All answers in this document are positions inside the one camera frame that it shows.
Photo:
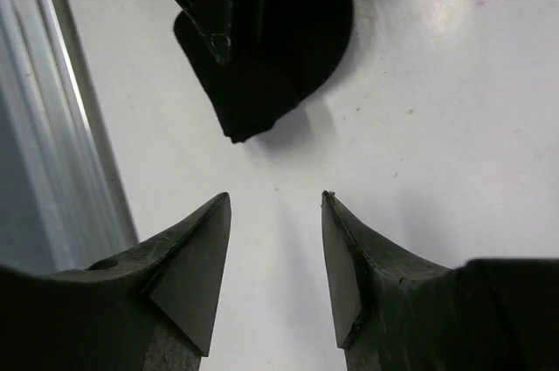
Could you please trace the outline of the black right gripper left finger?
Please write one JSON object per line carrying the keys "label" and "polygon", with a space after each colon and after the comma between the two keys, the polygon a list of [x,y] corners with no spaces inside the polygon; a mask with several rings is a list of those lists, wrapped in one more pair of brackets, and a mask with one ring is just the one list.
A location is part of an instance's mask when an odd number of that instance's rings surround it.
{"label": "black right gripper left finger", "polygon": [[179,223],[63,273],[63,370],[198,370],[208,356],[231,230],[220,193]]}

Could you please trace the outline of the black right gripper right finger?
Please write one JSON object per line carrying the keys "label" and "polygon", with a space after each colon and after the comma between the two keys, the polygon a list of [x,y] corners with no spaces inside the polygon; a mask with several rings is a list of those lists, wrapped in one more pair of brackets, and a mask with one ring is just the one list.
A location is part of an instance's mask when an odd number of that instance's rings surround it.
{"label": "black right gripper right finger", "polygon": [[458,272],[372,230],[333,192],[321,229],[335,341],[349,370],[456,370]]}

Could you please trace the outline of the black sock with white stripes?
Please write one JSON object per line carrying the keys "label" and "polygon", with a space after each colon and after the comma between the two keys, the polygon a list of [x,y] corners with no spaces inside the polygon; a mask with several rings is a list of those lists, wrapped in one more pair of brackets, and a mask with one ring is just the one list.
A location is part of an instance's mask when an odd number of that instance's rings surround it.
{"label": "black sock with white stripes", "polygon": [[185,13],[174,33],[223,133],[234,143],[271,129],[334,73],[349,45],[353,0],[265,0],[259,41],[220,65]]}

